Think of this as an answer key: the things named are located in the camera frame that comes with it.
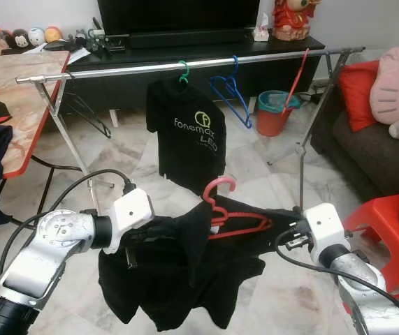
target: red table edge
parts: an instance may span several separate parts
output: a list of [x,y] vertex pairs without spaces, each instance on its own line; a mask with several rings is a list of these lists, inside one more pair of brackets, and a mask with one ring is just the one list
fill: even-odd
[[[70,59],[70,57],[71,57],[70,52],[67,52],[67,58],[66,58],[66,61],[64,62],[64,66],[61,70],[61,73],[66,72],[67,63],[68,63],[68,60]],[[54,100],[57,97],[60,85],[61,85],[61,81],[58,80],[57,84],[55,85],[55,88],[53,89],[52,95],[50,96],[52,100]],[[18,177],[18,176],[24,174],[25,171],[27,171],[31,155],[33,154],[33,151],[36,148],[36,145],[38,144],[38,140],[41,137],[41,133],[43,131],[45,122],[47,121],[47,116],[48,116],[49,110],[50,110],[50,107],[47,106],[44,111],[44,115],[41,118],[41,122],[39,123],[38,129],[36,130],[36,134],[35,134],[33,140],[31,141],[30,149],[28,150],[27,155],[25,156],[22,166],[16,171],[3,174],[4,179]]]

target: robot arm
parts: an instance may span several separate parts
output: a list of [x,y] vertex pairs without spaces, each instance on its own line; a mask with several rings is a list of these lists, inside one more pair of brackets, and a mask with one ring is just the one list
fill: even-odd
[[43,310],[69,257],[90,248],[117,251],[122,235],[154,218],[147,194],[133,189],[116,200],[109,216],[56,210],[46,214],[34,238],[0,277],[0,335],[25,335]]
[[[381,272],[351,253],[335,207],[323,203],[304,212],[307,234],[286,243],[291,250],[310,244],[315,264],[356,276],[386,290]],[[337,277],[340,296],[360,335],[399,335],[399,308],[390,300],[350,279]]]
[[[108,214],[95,216],[56,210],[39,221],[34,238],[0,277],[0,335],[27,334],[56,288],[70,256],[90,248],[114,253],[126,231],[154,218],[150,199],[139,188],[116,200]],[[304,215],[305,232],[288,241],[288,249],[311,244],[315,263],[352,274],[385,290],[381,273],[349,251],[333,205],[321,204]],[[360,335],[399,335],[399,308],[391,301],[341,276],[338,287]]]

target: tv stand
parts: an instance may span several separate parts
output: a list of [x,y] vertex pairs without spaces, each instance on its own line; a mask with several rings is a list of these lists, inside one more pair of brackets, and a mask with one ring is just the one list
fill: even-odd
[[[143,66],[164,64],[174,61],[193,61],[200,59],[229,58],[236,54],[239,57],[255,56],[260,54],[274,54],[284,52],[324,49],[319,41],[308,37],[305,40],[286,42],[273,36],[270,41],[240,43],[221,43],[210,45],[188,45],[179,47],[155,47],[135,49],[128,45],[125,52],[107,54],[90,54],[76,61],[68,67],[71,72],[85,70],[103,70],[122,68],[126,66]],[[296,91],[307,91],[320,57],[308,57],[303,74]],[[246,97],[258,96],[262,91],[279,89],[288,91],[300,68],[301,59],[285,59],[281,61],[265,61],[261,63],[244,64],[238,71],[238,88]],[[130,107],[145,107],[146,90],[148,84],[156,80],[182,74],[176,73],[143,73],[121,77],[95,77],[89,79],[69,80],[66,91],[77,93],[94,111],[120,110]],[[216,100],[210,88],[210,77],[215,75],[229,75],[233,72],[232,66],[199,68],[191,71],[189,82],[201,90],[212,100]],[[64,99],[61,111],[65,110]]]

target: metal clothes rack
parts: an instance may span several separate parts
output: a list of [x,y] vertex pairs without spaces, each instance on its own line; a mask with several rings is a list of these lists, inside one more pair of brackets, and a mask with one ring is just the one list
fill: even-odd
[[[310,139],[312,128],[315,124],[315,121],[321,111],[323,110],[325,104],[328,102],[330,94],[336,85],[337,79],[339,77],[340,71],[345,65],[348,56],[355,52],[362,52],[364,47],[346,47],[339,49],[323,49],[323,50],[312,50],[308,52],[308,57],[321,57],[325,56],[326,65],[329,74],[329,81],[326,90],[321,97],[319,104],[315,108],[314,115],[312,116],[311,122],[309,123],[307,130],[302,137],[302,140],[298,143],[296,147],[296,152],[300,156],[300,186],[299,186],[299,207],[303,210],[303,182],[304,182],[304,169],[305,169],[305,146]],[[305,52],[285,52],[281,54],[263,54],[258,56],[248,56],[248,57],[238,57],[238,63],[240,65],[243,64],[251,64],[258,63],[262,61],[278,61],[283,59],[295,59],[302,58]],[[335,67],[332,67],[331,64],[331,55],[339,54],[338,61]],[[225,66],[225,65],[233,65],[235,63],[234,58],[223,58],[223,59],[209,59],[202,61],[190,61],[187,62],[188,67],[191,69],[194,68],[208,68],[214,66]],[[25,78],[16,78],[16,82],[18,84],[34,84],[39,94],[43,97],[44,101],[48,104],[50,109],[50,115],[57,128],[59,129],[62,137],[66,141],[67,146],[71,150],[73,157],[75,158],[78,166],[80,167],[82,173],[84,175],[89,174],[89,170],[87,166],[83,162],[81,155],[79,154],[76,146],[74,145],[71,137],[68,134],[67,128],[65,127],[65,123],[59,114],[59,107],[61,105],[61,100],[64,92],[64,87],[66,86],[67,80],[73,79],[86,79],[86,78],[95,78],[95,77],[112,77],[116,75],[134,75],[139,73],[151,73],[151,72],[161,72],[161,71],[170,71],[170,70],[182,70],[185,67],[184,64],[180,63],[169,63],[169,64],[159,64],[159,65],[149,65],[149,66],[131,66],[126,68],[114,68],[109,70],[91,70],[91,71],[80,71],[80,72],[72,72],[68,73],[55,73],[55,74],[47,74],[47,75],[36,75],[32,77]],[[59,80],[60,85],[57,92],[57,99],[53,103],[47,89],[45,88],[46,82],[51,82]],[[95,207],[98,207],[98,202],[96,199],[96,193],[94,190],[93,181],[89,181],[89,190],[92,196],[92,200],[94,201]]]

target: green hanger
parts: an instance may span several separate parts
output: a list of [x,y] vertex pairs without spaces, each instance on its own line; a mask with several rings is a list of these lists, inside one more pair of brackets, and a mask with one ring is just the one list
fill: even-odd
[[181,76],[179,77],[179,82],[185,81],[185,83],[188,84],[188,79],[187,79],[187,77],[188,77],[189,74],[190,74],[190,67],[189,67],[188,64],[187,64],[186,62],[184,62],[184,61],[178,61],[178,63],[184,64],[185,67],[187,68],[187,72],[184,73],[183,75],[181,75]]

